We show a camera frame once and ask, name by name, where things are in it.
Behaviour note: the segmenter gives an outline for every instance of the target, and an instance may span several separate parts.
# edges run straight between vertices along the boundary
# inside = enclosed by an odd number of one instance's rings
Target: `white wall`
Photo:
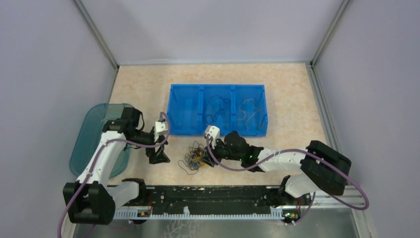
[[[119,64],[311,60],[342,0],[82,0]]]
[[[420,1],[357,0],[317,66],[381,238],[420,234]]]
[[[112,74],[72,1],[1,1],[0,237],[55,237],[74,143]]]

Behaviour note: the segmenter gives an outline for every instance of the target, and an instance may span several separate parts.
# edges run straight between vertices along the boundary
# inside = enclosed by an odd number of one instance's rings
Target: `table surface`
[[[311,140],[325,142],[306,66],[302,63],[121,66],[110,103],[129,103],[142,111],[148,131],[159,112],[166,112],[173,83],[264,84],[267,135],[246,137],[250,145],[279,150],[306,147]],[[170,136],[165,147],[170,163],[150,165],[144,149],[131,150],[127,169],[110,179],[109,184],[141,178],[146,185],[275,185],[288,175],[282,171],[231,172],[208,165],[195,175],[187,175],[177,162],[183,160],[195,140],[206,143],[202,136]],[[237,161],[222,160],[222,163],[241,168]]]

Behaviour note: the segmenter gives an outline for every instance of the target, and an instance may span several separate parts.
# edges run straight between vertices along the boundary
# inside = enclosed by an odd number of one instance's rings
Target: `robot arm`
[[[167,122],[161,118],[156,121],[150,133],[143,132],[143,128],[136,129],[141,114],[135,108],[125,108],[121,118],[107,121],[99,145],[86,169],[76,182],[69,182],[64,186],[64,200],[68,204],[81,182],[90,175],[68,210],[72,223],[107,225],[112,221],[116,209],[132,199],[145,196],[146,186],[142,179],[125,179],[119,186],[107,188],[112,168],[127,141],[155,145],[164,140],[164,134],[168,131]],[[163,145],[157,151],[154,148],[146,148],[149,163],[169,162],[163,150]]]
[[[222,141],[219,138],[220,129],[216,126],[208,126],[205,138],[210,138],[211,151],[220,162],[222,159],[241,161],[243,168],[253,166],[268,156],[272,156],[258,166],[249,169],[251,172],[268,172],[283,170],[291,172],[291,175],[283,179],[284,191],[298,198],[306,193],[323,190],[328,194],[342,195],[346,180],[337,172],[320,164],[310,156],[297,152],[279,153],[278,150],[270,150],[246,143],[236,131],[227,134]],[[316,154],[348,175],[351,161],[337,151],[331,149],[320,141],[311,141],[309,146],[302,150]],[[207,151],[205,162],[214,167],[215,161],[209,158]]]

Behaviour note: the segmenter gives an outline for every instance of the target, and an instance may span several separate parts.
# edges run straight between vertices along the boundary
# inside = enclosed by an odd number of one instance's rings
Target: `teal plastic lid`
[[[133,106],[130,104],[104,103],[94,106],[88,111],[70,158],[70,170],[75,176],[81,175],[93,157],[99,145],[105,122],[120,118],[125,107],[132,108]],[[114,168],[112,168],[110,178],[119,175],[127,168],[130,152],[130,147],[121,151]]]

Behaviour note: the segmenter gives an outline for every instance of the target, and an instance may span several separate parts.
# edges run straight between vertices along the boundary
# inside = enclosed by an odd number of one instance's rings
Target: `blue divided tray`
[[[209,124],[220,135],[267,133],[264,85],[172,84],[167,114],[172,135],[203,135]]]

